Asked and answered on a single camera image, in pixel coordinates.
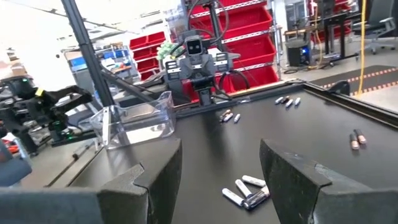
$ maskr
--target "transparent container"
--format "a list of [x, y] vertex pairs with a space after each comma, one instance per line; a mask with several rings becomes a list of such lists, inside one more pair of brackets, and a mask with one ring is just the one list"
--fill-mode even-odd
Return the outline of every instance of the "transparent container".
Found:
[[170, 136], [175, 129], [171, 91], [159, 99], [128, 108], [108, 106], [91, 117], [90, 123], [106, 149]]

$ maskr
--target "orange striped tape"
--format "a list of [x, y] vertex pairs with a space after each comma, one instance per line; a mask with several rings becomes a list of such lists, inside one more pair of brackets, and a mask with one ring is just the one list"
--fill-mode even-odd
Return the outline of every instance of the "orange striped tape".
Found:
[[[371, 87], [371, 88], [365, 88], [365, 89], [362, 90], [362, 92], [363, 93], [368, 93], [368, 92], [371, 92], [371, 91], [381, 90], [381, 89], [388, 88], [388, 87], [395, 86], [395, 85], [398, 85], [398, 82], [390, 82], [390, 83], [387, 83], [387, 84], [378, 85], [378, 86], [374, 86], [374, 87]], [[356, 96], [356, 95], [358, 95], [358, 91], [350, 93], [349, 95], [350, 96]]]
[[[365, 78], [375, 77], [375, 76], [378, 76], [378, 75], [383, 75], [383, 74], [387, 74], [387, 73], [395, 72], [395, 71], [398, 71], [398, 68], [388, 68], [388, 69], [385, 69], [383, 71], [372, 72], [372, 73], [363, 75], [363, 78], [365, 79]], [[358, 81], [359, 78], [360, 77], [349, 78], [349, 79], [347, 79], [347, 82], [355, 82], [355, 81]], [[334, 83], [329, 83], [329, 84], [323, 85], [322, 87], [323, 88], [330, 88], [333, 85], [334, 85]]]

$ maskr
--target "floor mat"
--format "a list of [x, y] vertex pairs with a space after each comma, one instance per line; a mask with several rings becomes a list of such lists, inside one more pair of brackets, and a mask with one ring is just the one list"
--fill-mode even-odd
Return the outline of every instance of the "floor mat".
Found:
[[[351, 95], [356, 95], [359, 88], [359, 77], [361, 70], [354, 70], [350, 72], [333, 75], [331, 77], [321, 78], [312, 81], [312, 83], [329, 88], [334, 83], [340, 80], [348, 80], [351, 85]], [[365, 68], [363, 79], [363, 92], [380, 90], [390, 86], [398, 85], [398, 68], [385, 65], [374, 65]]]

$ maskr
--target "black tabletop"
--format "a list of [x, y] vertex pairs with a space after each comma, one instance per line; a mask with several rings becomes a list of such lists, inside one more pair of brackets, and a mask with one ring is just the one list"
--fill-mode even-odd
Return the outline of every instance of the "black tabletop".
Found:
[[[279, 223], [271, 201], [247, 212], [221, 194], [227, 187], [239, 195], [234, 182], [243, 175], [263, 179], [261, 138], [278, 142], [372, 188], [398, 186], [393, 169], [398, 160], [397, 131], [304, 91], [291, 97], [301, 97], [297, 109], [276, 106], [275, 98], [232, 108], [235, 114], [241, 114], [238, 124], [220, 124], [222, 111], [177, 122], [175, 135], [183, 144], [183, 168], [173, 224]], [[357, 128], [368, 139], [368, 145], [353, 152], [349, 134]], [[116, 175], [112, 166], [118, 164], [118, 172], [133, 166], [137, 153], [133, 148], [126, 150], [116, 158], [105, 152], [107, 156], [94, 159], [73, 185], [99, 187]]]

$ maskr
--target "aa battery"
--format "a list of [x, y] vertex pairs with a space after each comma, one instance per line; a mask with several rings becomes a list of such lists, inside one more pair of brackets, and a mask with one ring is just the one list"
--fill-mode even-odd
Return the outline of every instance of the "aa battery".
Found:
[[234, 123], [236, 124], [241, 119], [241, 114], [237, 114], [234, 118]]
[[356, 138], [355, 134], [350, 134], [349, 141], [350, 141], [352, 149], [355, 149], [355, 150], [359, 149], [359, 142], [358, 142], [358, 139]]
[[300, 100], [301, 98], [298, 97], [295, 101], [294, 101], [294, 106], [298, 106], [300, 104]]
[[225, 117], [224, 117], [224, 122], [228, 122], [232, 117], [234, 116], [234, 114], [232, 114], [232, 113], [230, 113], [230, 114], [227, 114]]
[[234, 202], [237, 206], [242, 207], [243, 205], [243, 198], [237, 196], [234, 192], [230, 191], [227, 188], [222, 190], [223, 195]]
[[225, 118], [228, 114], [230, 114], [230, 113], [232, 113], [231, 110], [226, 110], [226, 111], [220, 116], [220, 122], [223, 122], [223, 121], [224, 121], [224, 118]]
[[254, 195], [245, 199], [243, 202], [243, 206], [247, 210], [252, 210], [252, 209], [256, 208], [260, 203], [267, 200], [268, 198], [269, 198], [269, 190], [268, 190], [268, 187], [265, 186], [260, 191], [255, 193]]
[[242, 192], [245, 198], [249, 197], [252, 195], [251, 191], [248, 189], [248, 187], [242, 182], [242, 180], [235, 180], [235, 184], [238, 187], [238, 189]]
[[279, 97], [277, 100], [275, 100], [275, 104], [278, 105], [283, 99], [283, 96]]
[[362, 131], [359, 129], [354, 129], [354, 133], [356, 135], [356, 137], [358, 138], [359, 143], [361, 144], [366, 144], [366, 138], [365, 136], [362, 134]]
[[292, 106], [292, 103], [293, 103], [293, 100], [289, 100], [289, 101], [286, 103], [286, 108], [289, 108], [290, 106]]
[[285, 104], [290, 100], [290, 96], [286, 96], [280, 103]]
[[245, 183], [249, 183], [258, 187], [265, 187], [267, 185], [265, 181], [248, 175], [242, 176], [242, 180]]

